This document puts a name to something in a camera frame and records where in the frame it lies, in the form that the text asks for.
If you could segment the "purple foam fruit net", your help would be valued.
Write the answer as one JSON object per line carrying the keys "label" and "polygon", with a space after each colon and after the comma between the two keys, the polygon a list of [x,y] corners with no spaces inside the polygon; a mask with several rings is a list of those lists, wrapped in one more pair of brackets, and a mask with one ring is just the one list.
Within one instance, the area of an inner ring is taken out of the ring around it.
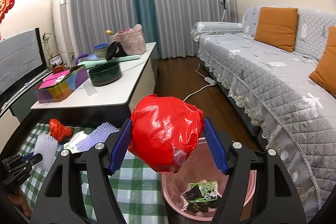
{"label": "purple foam fruit net", "polygon": [[77,143],[76,148],[79,152],[88,151],[97,143],[104,143],[110,134],[118,132],[119,129],[112,124],[105,122],[93,130],[85,139]]}

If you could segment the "green snack wrapper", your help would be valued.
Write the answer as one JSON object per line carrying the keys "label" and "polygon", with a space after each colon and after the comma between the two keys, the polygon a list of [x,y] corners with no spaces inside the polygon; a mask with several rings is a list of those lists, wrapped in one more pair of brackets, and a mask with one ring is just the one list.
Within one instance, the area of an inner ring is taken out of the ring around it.
{"label": "green snack wrapper", "polygon": [[198,182],[198,183],[189,183],[190,189],[195,186],[199,191],[195,191],[196,194],[200,193],[196,197],[191,199],[191,202],[211,202],[218,199],[218,182],[209,181],[209,182]]}

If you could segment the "red plastic bag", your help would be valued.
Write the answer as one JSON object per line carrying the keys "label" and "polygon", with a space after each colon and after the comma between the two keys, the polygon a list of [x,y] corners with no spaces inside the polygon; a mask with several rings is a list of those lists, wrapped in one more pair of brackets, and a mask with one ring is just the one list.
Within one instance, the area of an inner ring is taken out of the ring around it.
{"label": "red plastic bag", "polygon": [[155,172],[177,173],[198,144],[204,112],[176,97],[144,97],[135,106],[128,150]]}

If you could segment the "white green printed bag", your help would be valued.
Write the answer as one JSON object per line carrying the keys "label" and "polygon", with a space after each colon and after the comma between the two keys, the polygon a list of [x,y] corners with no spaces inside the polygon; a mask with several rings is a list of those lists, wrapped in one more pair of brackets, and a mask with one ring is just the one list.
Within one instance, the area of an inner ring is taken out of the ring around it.
{"label": "white green printed bag", "polygon": [[84,130],[79,131],[70,139],[68,143],[63,145],[63,149],[67,149],[71,151],[72,153],[77,153],[79,152],[77,148],[78,143],[80,143],[86,138],[87,138],[87,134],[85,133],[85,131]]}

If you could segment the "tv cabinet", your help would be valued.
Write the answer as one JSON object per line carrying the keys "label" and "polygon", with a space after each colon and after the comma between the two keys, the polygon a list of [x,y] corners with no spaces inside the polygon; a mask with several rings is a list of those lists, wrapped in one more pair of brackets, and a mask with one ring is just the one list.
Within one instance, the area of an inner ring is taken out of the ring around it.
{"label": "tv cabinet", "polygon": [[31,112],[30,108],[37,101],[35,89],[51,72],[43,71],[15,92],[1,108],[1,151]]}

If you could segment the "clear plastic sheet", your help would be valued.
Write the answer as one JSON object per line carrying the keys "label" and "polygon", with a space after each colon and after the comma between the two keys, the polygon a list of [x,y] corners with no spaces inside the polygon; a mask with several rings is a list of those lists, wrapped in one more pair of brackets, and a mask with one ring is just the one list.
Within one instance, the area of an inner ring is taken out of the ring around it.
{"label": "clear plastic sheet", "polygon": [[86,80],[86,82],[84,82],[83,88],[87,93],[87,96],[92,96],[97,93],[97,89],[93,86],[90,80]]}

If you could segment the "white coffee table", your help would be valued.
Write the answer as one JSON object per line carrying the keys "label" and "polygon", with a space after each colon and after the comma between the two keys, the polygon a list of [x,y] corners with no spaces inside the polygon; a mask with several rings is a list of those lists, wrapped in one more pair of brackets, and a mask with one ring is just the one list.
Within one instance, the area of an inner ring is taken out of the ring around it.
{"label": "white coffee table", "polygon": [[109,122],[121,127],[131,116],[143,97],[153,94],[158,71],[157,43],[147,43],[146,52],[139,60],[120,64],[122,76],[104,86],[96,86],[97,93],[87,96],[83,84],[61,102],[39,103],[31,107],[40,116],[40,122],[58,119],[67,126],[97,127]]}

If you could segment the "colourful rainbow box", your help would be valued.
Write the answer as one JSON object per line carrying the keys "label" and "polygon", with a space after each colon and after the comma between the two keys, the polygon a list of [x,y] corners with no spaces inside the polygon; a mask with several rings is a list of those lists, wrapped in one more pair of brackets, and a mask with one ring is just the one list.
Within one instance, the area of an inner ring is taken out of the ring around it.
{"label": "colourful rainbow box", "polygon": [[63,101],[88,78],[88,72],[84,65],[72,67],[46,77],[35,89],[35,96],[39,103]]}

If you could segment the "red teapot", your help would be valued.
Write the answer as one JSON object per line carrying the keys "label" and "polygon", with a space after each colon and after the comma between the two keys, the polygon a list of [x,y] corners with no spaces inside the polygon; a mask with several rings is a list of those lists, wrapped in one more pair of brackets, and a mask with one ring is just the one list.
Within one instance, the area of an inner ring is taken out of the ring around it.
{"label": "red teapot", "polygon": [[63,71],[66,71],[68,68],[66,65],[62,64],[62,65],[55,65],[52,69],[52,73],[56,74],[56,73],[60,73]]}

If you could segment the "pink quilted basket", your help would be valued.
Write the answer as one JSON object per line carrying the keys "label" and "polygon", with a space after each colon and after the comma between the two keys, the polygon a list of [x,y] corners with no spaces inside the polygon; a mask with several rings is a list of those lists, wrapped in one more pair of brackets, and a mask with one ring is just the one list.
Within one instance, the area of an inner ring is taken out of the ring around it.
{"label": "pink quilted basket", "polygon": [[146,52],[146,42],[140,24],[112,35],[113,42],[119,42],[128,55],[142,55]]}

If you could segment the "television with grey cover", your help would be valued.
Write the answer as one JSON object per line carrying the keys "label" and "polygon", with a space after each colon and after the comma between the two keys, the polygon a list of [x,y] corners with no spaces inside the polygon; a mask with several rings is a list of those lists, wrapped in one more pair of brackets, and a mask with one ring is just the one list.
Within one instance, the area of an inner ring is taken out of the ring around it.
{"label": "television with grey cover", "polygon": [[45,69],[39,28],[1,40],[1,100]]}

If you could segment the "white standing air conditioner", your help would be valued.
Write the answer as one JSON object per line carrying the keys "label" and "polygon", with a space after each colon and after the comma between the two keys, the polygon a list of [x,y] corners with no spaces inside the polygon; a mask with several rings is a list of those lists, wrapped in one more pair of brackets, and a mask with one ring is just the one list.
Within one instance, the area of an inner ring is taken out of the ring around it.
{"label": "white standing air conditioner", "polygon": [[52,0],[52,16],[58,52],[68,67],[75,66],[79,48],[75,37],[71,0]]}

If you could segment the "orange cushion far right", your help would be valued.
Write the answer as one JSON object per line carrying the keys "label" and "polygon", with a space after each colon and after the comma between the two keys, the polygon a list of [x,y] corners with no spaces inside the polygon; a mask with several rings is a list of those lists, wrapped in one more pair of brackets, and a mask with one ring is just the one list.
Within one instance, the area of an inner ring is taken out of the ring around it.
{"label": "orange cushion far right", "polygon": [[326,48],[316,69],[309,78],[327,90],[333,96],[336,94],[336,26],[329,27]]}

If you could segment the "red chinese knot decoration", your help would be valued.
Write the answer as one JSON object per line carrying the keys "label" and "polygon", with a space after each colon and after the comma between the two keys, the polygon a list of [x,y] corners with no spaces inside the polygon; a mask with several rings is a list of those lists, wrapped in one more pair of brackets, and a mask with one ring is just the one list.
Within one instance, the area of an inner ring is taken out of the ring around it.
{"label": "red chinese knot decoration", "polygon": [[13,8],[15,0],[0,0],[0,23],[4,20],[5,15]]}

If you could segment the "purple handled cup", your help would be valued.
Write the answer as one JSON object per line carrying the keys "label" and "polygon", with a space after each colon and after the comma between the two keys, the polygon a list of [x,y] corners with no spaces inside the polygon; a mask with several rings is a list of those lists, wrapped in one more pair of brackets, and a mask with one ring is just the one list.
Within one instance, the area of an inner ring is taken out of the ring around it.
{"label": "purple handled cup", "polygon": [[82,53],[82,54],[76,56],[75,57],[75,65],[78,65],[80,59],[86,58],[88,56],[89,56],[88,53]]}

